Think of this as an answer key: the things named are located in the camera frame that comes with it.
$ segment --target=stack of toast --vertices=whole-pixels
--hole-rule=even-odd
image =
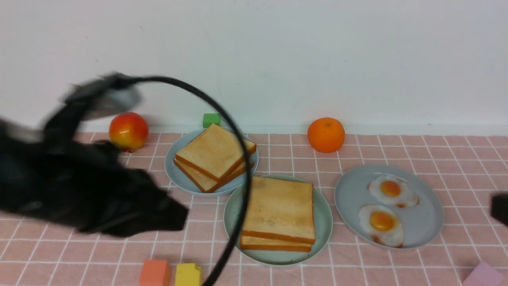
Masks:
[[[315,243],[311,183],[252,178],[240,248],[310,252]]]
[[[249,154],[254,154],[256,144],[244,142]],[[216,124],[176,152],[173,162],[203,193],[213,193],[245,172],[235,135]]]

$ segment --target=egg white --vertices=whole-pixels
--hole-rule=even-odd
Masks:
[[[372,227],[370,224],[370,214],[372,212],[385,212],[392,216],[394,224],[393,228],[388,231],[381,232]],[[360,228],[370,236],[374,242],[384,246],[401,248],[404,244],[404,231],[398,216],[389,208],[381,205],[364,205],[358,212],[360,220]]]
[[[401,190],[400,194],[395,197],[385,195],[380,189],[381,183],[384,181],[392,181],[397,183]],[[377,177],[370,182],[367,189],[369,190],[370,194],[383,205],[396,206],[399,208],[410,208],[416,206],[420,202],[418,195],[409,188],[406,182],[394,176]]]

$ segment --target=gray plate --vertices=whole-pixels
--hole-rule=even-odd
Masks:
[[[406,181],[409,188],[420,198],[420,203],[411,208],[385,207],[399,216],[404,231],[402,248],[387,247],[375,243],[360,228],[358,212],[367,204],[382,205],[367,190],[370,181],[382,175],[392,175]],[[434,191],[417,176],[402,169],[387,165],[362,165],[348,171],[335,186],[335,205],[344,222],[357,235],[368,242],[388,249],[414,249],[433,241],[444,224],[441,201]]]
[[[303,182],[303,180],[298,178],[285,175],[265,175],[262,177]],[[236,189],[226,203],[226,207],[224,209],[224,228],[226,229],[228,237],[230,237],[233,233],[233,228],[235,227],[238,219],[238,214],[240,213],[240,208],[242,206],[242,195],[243,186]],[[310,252],[243,250],[240,248],[240,240],[236,242],[236,248],[260,264],[276,267],[297,265],[316,256],[321,252],[321,250],[323,250],[330,240],[333,228],[333,218],[332,210],[320,192],[314,189],[312,198],[314,200],[314,229],[316,242],[312,246],[312,250]]]
[[[234,178],[232,181],[227,183],[226,185],[220,187],[213,193],[203,193],[181,170],[178,168],[175,163],[173,162],[173,159],[175,158],[176,152],[180,151],[183,147],[187,146],[189,142],[194,140],[196,137],[198,137],[203,131],[206,129],[196,130],[194,132],[188,133],[184,135],[182,138],[180,138],[177,142],[175,142],[171,148],[169,148],[168,153],[166,154],[166,160],[164,162],[164,169],[166,170],[166,173],[168,174],[169,179],[177,185],[180,189],[199,196],[220,196],[225,195],[228,193],[231,193],[234,191],[238,186],[243,184],[245,181],[245,174],[239,175],[238,177]],[[247,140],[250,140],[247,136],[244,135],[244,138]],[[252,168],[252,174],[254,174],[254,171],[256,171],[256,168],[258,167],[259,163],[259,155],[258,152],[254,152],[252,154],[251,159],[254,161],[254,168]]]

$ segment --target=black object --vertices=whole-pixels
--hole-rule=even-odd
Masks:
[[[492,196],[490,216],[504,225],[508,225],[508,193],[500,192]]]
[[[73,141],[84,119],[125,112],[140,101],[139,82],[164,82],[214,107],[231,126],[246,162],[243,205],[230,241],[203,285],[213,285],[227,263],[245,220],[250,197],[249,153],[227,112],[208,95],[177,79],[113,74],[76,88],[42,132],[0,121],[0,210],[76,228],[83,233],[129,237],[146,231],[180,231],[188,209],[158,188],[141,169],[118,162],[109,141]]]

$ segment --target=yellow block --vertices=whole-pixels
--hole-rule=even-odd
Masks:
[[[176,266],[175,286],[200,286],[201,267],[194,263],[182,263]]]

